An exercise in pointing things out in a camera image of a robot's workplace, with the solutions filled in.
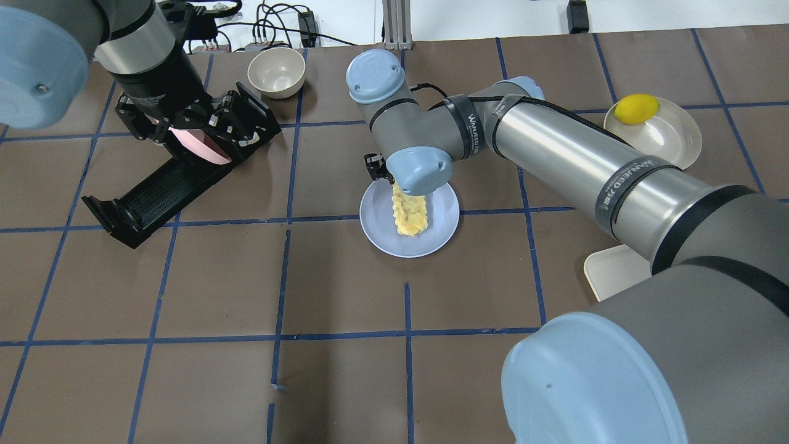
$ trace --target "white plate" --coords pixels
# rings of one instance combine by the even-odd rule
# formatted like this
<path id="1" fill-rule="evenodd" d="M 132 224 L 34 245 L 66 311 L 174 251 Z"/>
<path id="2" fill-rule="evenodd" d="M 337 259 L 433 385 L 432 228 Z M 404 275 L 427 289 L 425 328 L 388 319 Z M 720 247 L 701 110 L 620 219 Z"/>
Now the white plate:
<path id="1" fill-rule="evenodd" d="M 649 261 L 627 245 L 590 254 L 584 261 L 584 274 L 598 301 L 608 299 L 652 276 Z"/>
<path id="2" fill-rule="evenodd" d="M 620 136 L 639 152 L 658 156 L 684 170 L 701 153 L 701 131 L 687 111 L 668 100 L 655 98 L 660 108 L 646 122 L 622 123 L 614 116 L 617 102 L 606 113 L 603 128 Z"/>
<path id="3" fill-rule="evenodd" d="M 397 233 L 392 211 L 392 186 L 376 180 L 361 198 L 359 219 L 367 239 L 381 251 L 398 258 L 419 258 L 441 248 L 454 234 L 460 220 L 458 196 L 449 184 L 428 194 L 428 228 L 422 233 L 404 236 Z"/>

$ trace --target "white bowl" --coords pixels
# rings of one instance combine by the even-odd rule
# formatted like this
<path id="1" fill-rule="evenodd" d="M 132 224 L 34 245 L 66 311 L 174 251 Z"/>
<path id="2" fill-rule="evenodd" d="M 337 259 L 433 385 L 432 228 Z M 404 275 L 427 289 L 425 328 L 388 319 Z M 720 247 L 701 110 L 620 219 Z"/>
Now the white bowl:
<path id="1" fill-rule="evenodd" d="M 288 47 L 267 49 L 247 68 L 249 83 L 272 99 L 285 99 L 304 84 L 306 63 L 301 52 Z"/>
<path id="2" fill-rule="evenodd" d="M 614 115 L 617 102 L 603 121 L 603 128 L 620 136 L 633 148 L 648 156 L 658 156 L 682 168 L 688 168 L 701 154 L 701 131 L 696 121 L 679 105 L 655 97 L 657 113 L 643 123 L 627 125 Z"/>

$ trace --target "blue end cap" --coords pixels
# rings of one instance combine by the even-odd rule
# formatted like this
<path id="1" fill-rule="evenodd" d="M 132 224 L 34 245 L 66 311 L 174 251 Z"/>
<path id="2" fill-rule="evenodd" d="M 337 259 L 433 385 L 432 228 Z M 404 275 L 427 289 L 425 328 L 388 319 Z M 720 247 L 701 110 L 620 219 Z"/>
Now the blue end cap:
<path id="1" fill-rule="evenodd" d="M 534 99 L 545 100 L 545 94 L 543 94 L 542 88 L 537 86 L 537 82 L 535 82 L 531 77 L 517 76 L 515 78 L 497 81 L 496 84 L 498 85 L 499 83 L 503 82 L 513 83 L 517 86 L 520 86 L 526 91 L 527 94 L 529 94 L 529 96 L 533 97 Z"/>
<path id="2" fill-rule="evenodd" d="M 518 444 L 687 444 L 674 395 L 644 348 L 622 327 L 570 313 L 516 344 L 501 374 Z"/>
<path id="3" fill-rule="evenodd" d="M 383 49 L 371 49 L 357 55 L 346 71 L 351 98 L 365 105 L 389 98 L 404 81 L 406 72 L 400 61 Z"/>
<path id="4" fill-rule="evenodd" d="M 403 193 L 424 196 L 452 178 L 452 158 L 432 146 L 412 146 L 394 152 L 387 159 L 387 170 Z"/>
<path id="5" fill-rule="evenodd" d="M 0 42 L 0 122 L 25 130 L 56 123 L 88 80 L 80 44 L 55 23 L 8 6 L 0 6 Z"/>

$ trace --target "brown table surface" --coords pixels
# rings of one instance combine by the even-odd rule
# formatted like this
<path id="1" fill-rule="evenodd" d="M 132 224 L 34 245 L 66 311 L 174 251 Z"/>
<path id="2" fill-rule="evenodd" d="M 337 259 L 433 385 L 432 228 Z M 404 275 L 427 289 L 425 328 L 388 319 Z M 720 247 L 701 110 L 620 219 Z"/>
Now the brown table surface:
<path id="1" fill-rule="evenodd" d="M 167 154 L 126 134 L 100 66 L 60 123 L 2 131 L 4 444 L 513 442 L 504 356 L 593 303 L 583 261 L 616 242 L 484 152 L 456 164 L 463 213 L 444 248 L 378 251 L 357 215 L 376 147 L 344 80 L 368 48 L 305 51 L 303 93 L 268 101 L 282 134 L 136 250 L 78 198 L 119 198 Z M 218 95 L 254 55 L 192 61 Z M 409 82 L 449 94 L 529 75 L 597 123 L 633 92 L 674 101 L 703 133 L 690 174 L 789 198 L 789 25 L 417 42 L 403 57 Z"/>

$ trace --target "lemon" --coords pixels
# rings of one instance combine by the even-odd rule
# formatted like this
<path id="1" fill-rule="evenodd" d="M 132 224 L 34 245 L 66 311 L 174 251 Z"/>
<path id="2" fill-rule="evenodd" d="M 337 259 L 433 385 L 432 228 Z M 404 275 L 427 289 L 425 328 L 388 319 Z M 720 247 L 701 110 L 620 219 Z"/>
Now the lemon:
<path id="1" fill-rule="evenodd" d="M 654 96 L 649 94 L 630 94 L 617 103 L 614 115 L 622 123 L 635 125 L 652 118 L 659 107 L 660 104 Z"/>

